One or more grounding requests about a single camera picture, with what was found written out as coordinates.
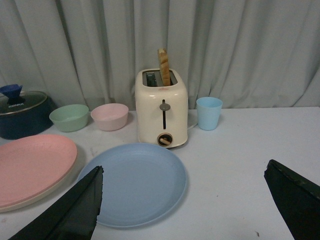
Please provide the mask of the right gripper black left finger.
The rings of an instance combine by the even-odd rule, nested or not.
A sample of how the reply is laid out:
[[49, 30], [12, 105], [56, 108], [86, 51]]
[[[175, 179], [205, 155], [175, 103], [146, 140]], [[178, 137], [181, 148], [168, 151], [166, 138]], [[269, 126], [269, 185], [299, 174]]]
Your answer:
[[90, 240], [101, 210], [103, 172], [102, 166], [93, 168], [11, 239]]

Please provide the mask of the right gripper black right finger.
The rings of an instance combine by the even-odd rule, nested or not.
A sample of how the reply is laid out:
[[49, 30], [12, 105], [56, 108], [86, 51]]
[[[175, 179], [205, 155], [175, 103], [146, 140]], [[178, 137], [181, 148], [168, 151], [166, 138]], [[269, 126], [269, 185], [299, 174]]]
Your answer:
[[264, 172], [275, 205], [295, 240], [320, 238], [320, 186], [271, 159]]

